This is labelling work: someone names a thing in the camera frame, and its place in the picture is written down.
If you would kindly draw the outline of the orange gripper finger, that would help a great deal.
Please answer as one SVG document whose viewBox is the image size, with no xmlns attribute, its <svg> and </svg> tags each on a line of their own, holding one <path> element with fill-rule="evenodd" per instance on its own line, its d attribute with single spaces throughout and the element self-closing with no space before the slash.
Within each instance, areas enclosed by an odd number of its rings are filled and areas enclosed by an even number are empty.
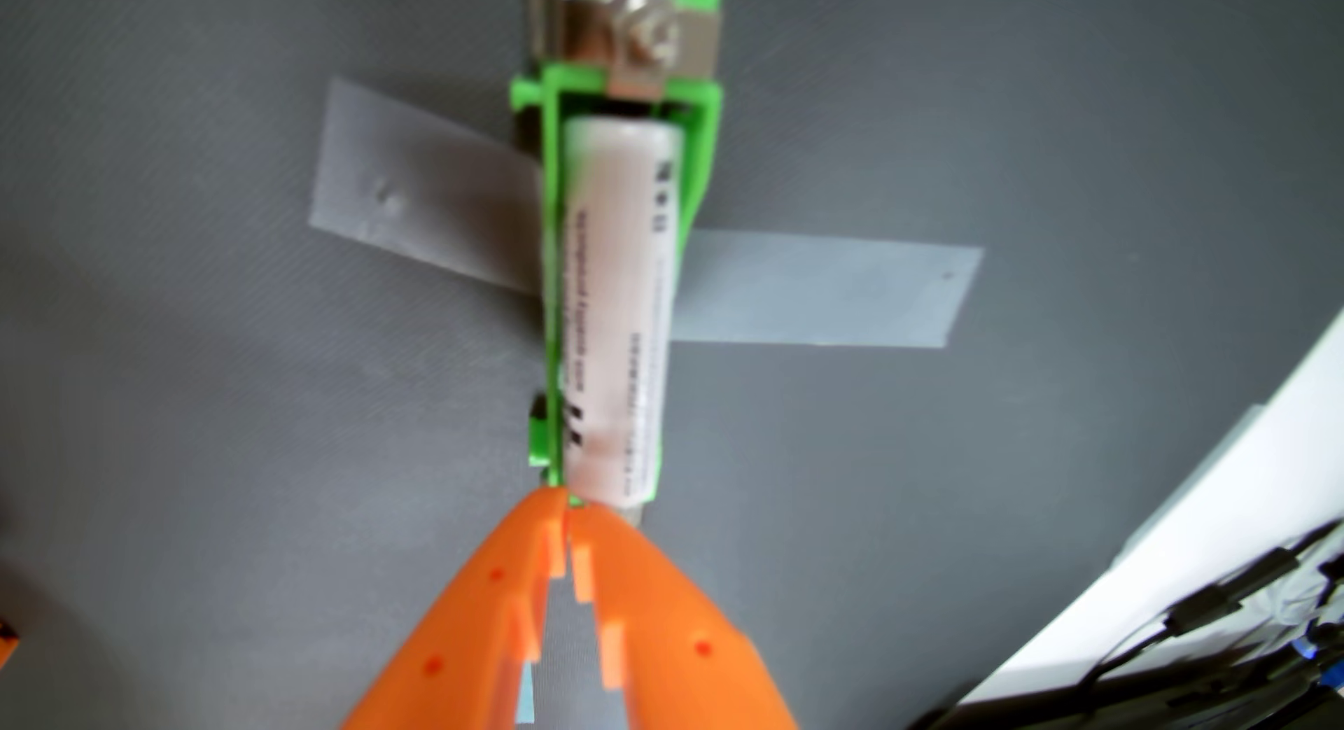
<svg viewBox="0 0 1344 730">
<path fill-rule="evenodd" d="M 344 729 L 513 729 L 566 571 L 567 493 L 539 488 L 488 532 L 355 704 Z"/>
<path fill-rule="evenodd" d="M 644 532 L 586 505 L 569 514 L 569 549 L 630 729 L 798 727 L 749 636 Z"/>
</svg>

